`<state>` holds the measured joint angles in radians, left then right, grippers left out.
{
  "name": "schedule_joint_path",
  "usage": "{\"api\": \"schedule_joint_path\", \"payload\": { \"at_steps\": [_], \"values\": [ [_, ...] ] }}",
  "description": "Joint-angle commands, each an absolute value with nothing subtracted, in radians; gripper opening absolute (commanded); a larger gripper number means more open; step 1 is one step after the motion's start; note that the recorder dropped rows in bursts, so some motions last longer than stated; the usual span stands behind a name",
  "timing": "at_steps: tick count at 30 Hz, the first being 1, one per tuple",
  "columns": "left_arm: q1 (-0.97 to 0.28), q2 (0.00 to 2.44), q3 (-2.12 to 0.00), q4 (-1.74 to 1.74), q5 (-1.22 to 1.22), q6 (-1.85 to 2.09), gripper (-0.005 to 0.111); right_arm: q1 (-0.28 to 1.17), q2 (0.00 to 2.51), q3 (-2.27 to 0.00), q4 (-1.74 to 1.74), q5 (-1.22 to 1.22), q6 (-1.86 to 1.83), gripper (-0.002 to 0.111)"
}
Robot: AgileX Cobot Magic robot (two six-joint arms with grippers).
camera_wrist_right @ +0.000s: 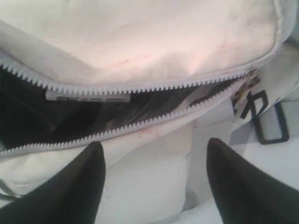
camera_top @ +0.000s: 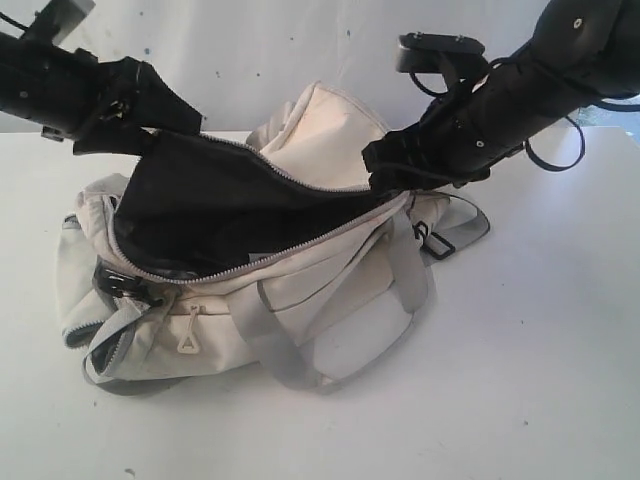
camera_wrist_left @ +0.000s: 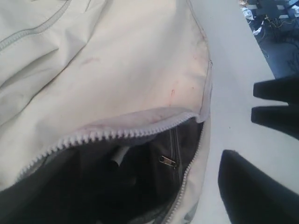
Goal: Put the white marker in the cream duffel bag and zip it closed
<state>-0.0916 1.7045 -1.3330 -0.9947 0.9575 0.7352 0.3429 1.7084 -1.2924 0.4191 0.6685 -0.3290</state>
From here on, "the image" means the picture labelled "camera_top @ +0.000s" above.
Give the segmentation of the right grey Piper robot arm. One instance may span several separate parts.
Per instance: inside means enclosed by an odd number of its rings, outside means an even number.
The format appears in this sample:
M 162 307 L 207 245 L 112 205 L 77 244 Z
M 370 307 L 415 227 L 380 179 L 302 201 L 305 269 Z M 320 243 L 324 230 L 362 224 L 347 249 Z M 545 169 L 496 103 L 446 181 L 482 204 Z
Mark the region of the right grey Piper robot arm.
M 636 1 L 551 1 L 532 37 L 493 61 L 464 36 L 409 33 L 399 46 L 398 72 L 439 74 L 447 89 L 431 95 L 416 123 L 363 150 L 380 192 L 482 181 L 520 151 L 550 171 L 531 148 L 537 133 L 587 106 L 639 109 L 625 102 L 639 93 Z

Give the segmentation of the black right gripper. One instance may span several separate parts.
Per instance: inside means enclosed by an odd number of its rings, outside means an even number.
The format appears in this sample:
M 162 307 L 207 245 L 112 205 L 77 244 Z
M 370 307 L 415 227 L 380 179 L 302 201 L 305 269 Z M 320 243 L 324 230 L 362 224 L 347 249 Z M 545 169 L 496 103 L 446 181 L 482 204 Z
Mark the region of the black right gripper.
M 418 122 L 370 143 L 362 152 L 369 184 L 389 192 L 484 180 L 531 137 L 595 99 L 523 48 L 491 62 L 479 88 L 459 84 Z

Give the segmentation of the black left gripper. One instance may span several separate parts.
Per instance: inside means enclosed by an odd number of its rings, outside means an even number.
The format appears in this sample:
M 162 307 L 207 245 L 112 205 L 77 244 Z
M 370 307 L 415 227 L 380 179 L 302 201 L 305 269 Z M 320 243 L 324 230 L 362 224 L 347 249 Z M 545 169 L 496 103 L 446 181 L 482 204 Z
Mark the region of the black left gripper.
M 140 156 L 156 140 L 142 127 L 199 134 L 203 120 L 149 63 L 99 62 L 83 49 L 8 34 L 1 35 L 1 111 L 40 125 L 47 139 L 72 141 L 76 156 Z

